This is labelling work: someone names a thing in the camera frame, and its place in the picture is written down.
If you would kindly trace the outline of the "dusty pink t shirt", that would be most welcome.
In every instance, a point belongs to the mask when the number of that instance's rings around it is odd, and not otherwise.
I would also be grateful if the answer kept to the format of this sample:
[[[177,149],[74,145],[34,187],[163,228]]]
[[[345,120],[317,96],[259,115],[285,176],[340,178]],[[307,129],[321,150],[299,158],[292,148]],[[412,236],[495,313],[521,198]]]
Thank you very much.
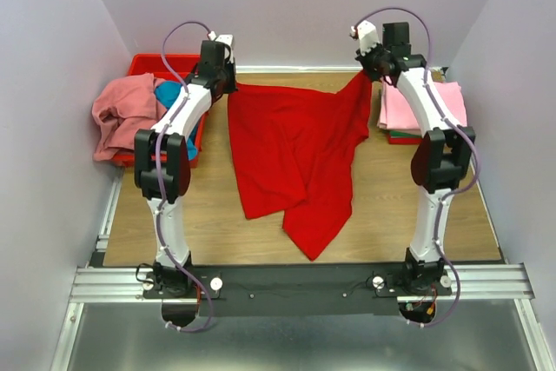
[[[166,113],[155,89],[164,82],[151,73],[126,76],[108,83],[92,106],[92,117],[100,129],[93,159],[108,161],[118,153],[134,150],[135,135],[151,129]]]

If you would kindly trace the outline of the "red t shirt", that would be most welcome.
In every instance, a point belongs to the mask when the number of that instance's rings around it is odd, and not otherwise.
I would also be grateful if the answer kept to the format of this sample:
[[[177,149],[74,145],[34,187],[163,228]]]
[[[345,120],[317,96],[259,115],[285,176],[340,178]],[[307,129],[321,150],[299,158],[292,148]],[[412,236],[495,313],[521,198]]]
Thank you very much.
[[[228,98],[245,217],[282,212],[284,232],[310,261],[352,215],[352,164],[369,135],[371,93],[359,72],[335,93],[241,84]]]

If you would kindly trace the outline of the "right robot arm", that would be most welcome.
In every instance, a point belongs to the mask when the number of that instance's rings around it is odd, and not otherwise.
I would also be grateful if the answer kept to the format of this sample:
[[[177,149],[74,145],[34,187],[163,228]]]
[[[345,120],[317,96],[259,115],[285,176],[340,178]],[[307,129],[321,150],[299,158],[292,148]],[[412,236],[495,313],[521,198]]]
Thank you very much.
[[[396,88],[418,123],[421,140],[410,164],[419,189],[416,227],[395,282],[407,292],[424,291],[444,275],[448,213],[467,175],[474,131],[448,109],[425,57],[411,52],[408,23],[389,23],[377,30],[363,20],[353,27],[352,37],[359,43],[356,59],[369,79]]]

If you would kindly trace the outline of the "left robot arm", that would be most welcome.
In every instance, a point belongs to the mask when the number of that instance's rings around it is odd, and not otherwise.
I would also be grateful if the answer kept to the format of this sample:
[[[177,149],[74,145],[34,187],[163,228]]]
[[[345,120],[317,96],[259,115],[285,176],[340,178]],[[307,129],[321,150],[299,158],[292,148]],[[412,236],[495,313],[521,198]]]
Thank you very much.
[[[236,91],[233,48],[233,36],[210,33],[185,78],[162,53],[164,66],[181,84],[180,93],[159,122],[135,135],[135,185],[147,200],[157,243],[143,287],[155,296],[180,298],[195,292],[194,279],[188,276],[190,249],[183,224],[182,200],[191,179],[187,140],[212,105]]]

